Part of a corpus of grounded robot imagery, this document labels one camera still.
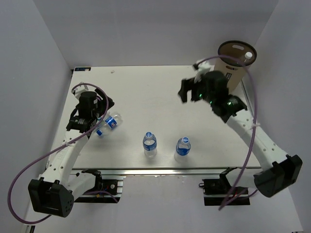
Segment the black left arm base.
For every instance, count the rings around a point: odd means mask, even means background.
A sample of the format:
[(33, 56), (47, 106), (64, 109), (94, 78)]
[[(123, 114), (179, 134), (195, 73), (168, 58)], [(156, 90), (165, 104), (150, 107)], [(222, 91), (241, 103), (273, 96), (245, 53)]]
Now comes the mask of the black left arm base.
[(85, 169), (75, 174), (76, 178), (85, 175), (94, 178), (89, 190), (86, 190), (75, 203), (118, 203), (123, 189), (123, 177), (105, 175), (96, 169)]

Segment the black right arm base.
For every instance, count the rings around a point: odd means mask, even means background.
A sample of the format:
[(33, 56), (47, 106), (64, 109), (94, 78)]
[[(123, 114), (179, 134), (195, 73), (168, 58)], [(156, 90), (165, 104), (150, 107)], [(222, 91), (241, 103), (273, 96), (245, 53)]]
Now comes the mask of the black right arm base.
[[(203, 190), (204, 193), (204, 205), (205, 206), (219, 206), (221, 202), (226, 197), (227, 193), (231, 189), (229, 181), (226, 179), (225, 175), (233, 171), (236, 168), (228, 168), (219, 174), (217, 178), (203, 179), (199, 183), (199, 188)], [(238, 196), (245, 187), (235, 187), (233, 193), (229, 196), (228, 200)], [(250, 199), (248, 196), (248, 189), (235, 200), (233, 200), (229, 205), (232, 206), (246, 206), (250, 205)]]

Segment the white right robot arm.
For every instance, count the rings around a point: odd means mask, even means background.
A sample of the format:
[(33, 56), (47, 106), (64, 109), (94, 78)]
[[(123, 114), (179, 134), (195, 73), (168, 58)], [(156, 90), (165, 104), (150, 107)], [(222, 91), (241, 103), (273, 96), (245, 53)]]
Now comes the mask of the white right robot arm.
[(220, 189), (229, 194), (237, 186), (251, 187), (270, 198), (296, 182), (303, 162), (298, 155), (290, 156), (278, 147), (260, 125), (253, 122), (255, 115), (246, 104), (230, 94), (226, 85), (222, 72), (210, 71), (183, 79), (178, 95), (183, 103), (187, 102), (188, 92), (191, 92), (191, 101), (209, 103), (213, 113), (237, 133), (259, 162), (258, 170), (229, 168), (222, 172)]

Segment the blue-label bottle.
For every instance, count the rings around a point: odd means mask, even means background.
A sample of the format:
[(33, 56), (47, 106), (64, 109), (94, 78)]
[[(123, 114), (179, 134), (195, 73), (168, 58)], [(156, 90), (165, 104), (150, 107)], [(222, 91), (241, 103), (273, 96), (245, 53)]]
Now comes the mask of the blue-label bottle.
[(154, 158), (157, 154), (157, 140), (152, 132), (146, 132), (143, 138), (144, 154), (148, 158)]
[(191, 149), (190, 140), (188, 137), (182, 137), (177, 141), (175, 147), (174, 158), (179, 163), (185, 163), (188, 159), (188, 154)]

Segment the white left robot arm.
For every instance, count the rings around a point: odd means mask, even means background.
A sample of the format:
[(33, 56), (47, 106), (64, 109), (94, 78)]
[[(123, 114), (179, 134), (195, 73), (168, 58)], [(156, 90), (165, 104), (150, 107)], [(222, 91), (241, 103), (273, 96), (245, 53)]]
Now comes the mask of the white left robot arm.
[(28, 191), (35, 212), (67, 217), (74, 201), (87, 191), (97, 194), (102, 190), (101, 173), (85, 169), (69, 179), (82, 148), (96, 128), (98, 118), (104, 116), (114, 102), (103, 91), (82, 91), (79, 103), (72, 111), (66, 126), (64, 148), (56, 152), (49, 167), (38, 179), (32, 179)]

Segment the white-cap water bottle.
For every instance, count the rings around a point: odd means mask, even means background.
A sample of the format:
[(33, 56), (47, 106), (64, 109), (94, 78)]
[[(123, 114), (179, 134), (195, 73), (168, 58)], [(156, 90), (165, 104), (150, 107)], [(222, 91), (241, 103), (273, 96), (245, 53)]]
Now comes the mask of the white-cap water bottle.
[(243, 62), (243, 64), (246, 65), (247, 63), (249, 63), (249, 61), (252, 59), (252, 57), (253, 57), (252, 52), (248, 51), (248, 52), (246, 52), (246, 53), (244, 54), (244, 56), (242, 56), (242, 57), (240, 58), (240, 60)]

